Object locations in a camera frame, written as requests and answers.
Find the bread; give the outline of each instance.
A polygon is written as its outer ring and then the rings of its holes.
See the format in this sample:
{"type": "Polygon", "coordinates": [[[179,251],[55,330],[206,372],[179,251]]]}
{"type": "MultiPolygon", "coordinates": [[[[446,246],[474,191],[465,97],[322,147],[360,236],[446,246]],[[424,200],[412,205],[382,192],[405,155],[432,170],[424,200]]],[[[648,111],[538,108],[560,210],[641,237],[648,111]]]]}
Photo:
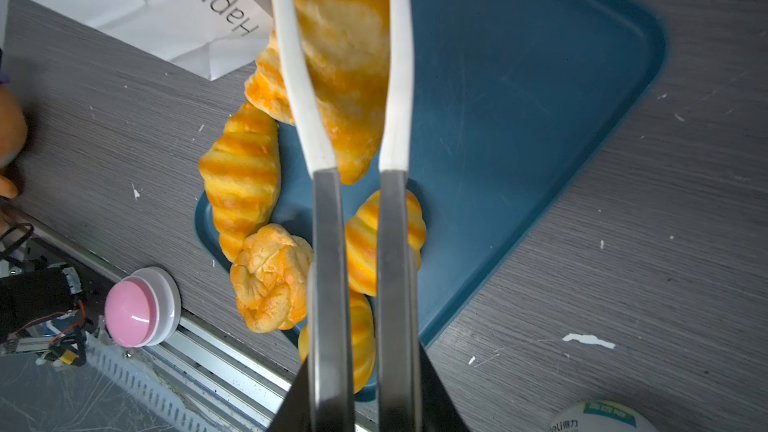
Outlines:
{"type": "Polygon", "coordinates": [[[230,270],[237,311],[259,334],[293,328],[306,317],[312,247],[277,224],[263,226],[243,246],[230,270]]]}
{"type": "Polygon", "coordinates": [[[280,196],[277,123],[246,102],[200,158],[200,174],[221,250],[233,261],[245,237],[269,222],[280,196]]]}
{"type": "MultiPolygon", "coordinates": [[[[306,64],[341,182],[363,177],[384,130],[389,0],[294,0],[306,64]]],[[[274,32],[245,83],[248,100],[293,125],[274,32]]]]}
{"type": "MultiPolygon", "coordinates": [[[[373,313],[365,295],[350,291],[350,325],[352,336],[352,379],[355,393],[365,387],[376,363],[376,340],[373,337],[373,313]]],[[[306,360],[310,350],[307,326],[299,335],[299,357],[306,360]]]]}
{"type": "MultiPolygon", "coordinates": [[[[421,249],[427,238],[422,207],[410,191],[407,193],[408,244],[413,249],[416,270],[422,265],[421,249]]],[[[357,209],[344,227],[346,264],[350,288],[361,294],[376,296],[376,236],[379,233],[379,197],[376,191],[357,209]]]]}

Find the pink button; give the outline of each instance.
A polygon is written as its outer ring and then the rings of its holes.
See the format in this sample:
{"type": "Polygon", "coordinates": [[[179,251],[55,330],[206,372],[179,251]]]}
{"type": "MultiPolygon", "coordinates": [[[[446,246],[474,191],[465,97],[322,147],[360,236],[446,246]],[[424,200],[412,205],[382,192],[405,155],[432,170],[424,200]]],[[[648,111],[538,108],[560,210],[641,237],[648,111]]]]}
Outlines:
{"type": "Polygon", "coordinates": [[[104,320],[112,339],[123,347],[140,347],[158,326],[158,305],[149,286],[128,277],[107,295],[104,320]]]}

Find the pastry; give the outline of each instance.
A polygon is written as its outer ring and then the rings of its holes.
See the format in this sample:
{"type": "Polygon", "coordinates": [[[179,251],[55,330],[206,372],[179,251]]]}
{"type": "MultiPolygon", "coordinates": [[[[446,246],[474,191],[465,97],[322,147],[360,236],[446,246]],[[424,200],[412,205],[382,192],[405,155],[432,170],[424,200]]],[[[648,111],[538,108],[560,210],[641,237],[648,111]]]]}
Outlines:
{"type": "Polygon", "coordinates": [[[200,158],[200,174],[221,250],[233,261],[245,237],[269,222],[280,195],[277,123],[246,102],[200,158]]]}
{"type": "MultiPolygon", "coordinates": [[[[352,379],[355,393],[365,387],[376,363],[376,340],[373,337],[373,313],[363,294],[350,291],[350,324],[352,336],[352,379]]],[[[299,357],[306,360],[310,350],[310,331],[305,326],[299,335],[299,357]]]]}
{"type": "Polygon", "coordinates": [[[260,228],[243,247],[230,270],[237,311],[260,334],[293,328],[306,317],[312,247],[277,224],[260,228]]]}
{"type": "MultiPolygon", "coordinates": [[[[407,193],[408,244],[413,249],[416,270],[422,265],[421,249],[427,238],[422,207],[416,196],[407,193]]],[[[376,191],[357,209],[344,227],[346,264],[350,273],[350,288],[361,294],[376,296],[376,236],[379,232],[379,196],[376,191]]]]}
{"type": "MultiPolygon", "coordinates": [[[[294,0],[306,64],[341,182],[368,171],[384,130],[389,78],[389,0],[294,0]]],[[[245,83],[251,103],[293,125],[274,31],[245,83]]]]}

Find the gray wooden table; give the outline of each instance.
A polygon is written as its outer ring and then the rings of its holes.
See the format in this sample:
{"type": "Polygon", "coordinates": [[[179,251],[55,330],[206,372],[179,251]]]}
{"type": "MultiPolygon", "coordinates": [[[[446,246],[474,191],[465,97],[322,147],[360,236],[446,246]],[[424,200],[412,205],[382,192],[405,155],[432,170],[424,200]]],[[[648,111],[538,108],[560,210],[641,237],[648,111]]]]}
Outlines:
{"type": "MultiPolygon", "coordinates": [[[[661,431],[764,430],[768,0],[644,1],[669,28],[665,74],[429,350],[474,430],[542,430],[590,398],[661,431]]],[[[296,370],[192,228],[197,160],[253,67],[207,82],[26,0],[6,46],[32,125],[17,204],[121,268],[162,264],[186,308],[296,370]]]]}

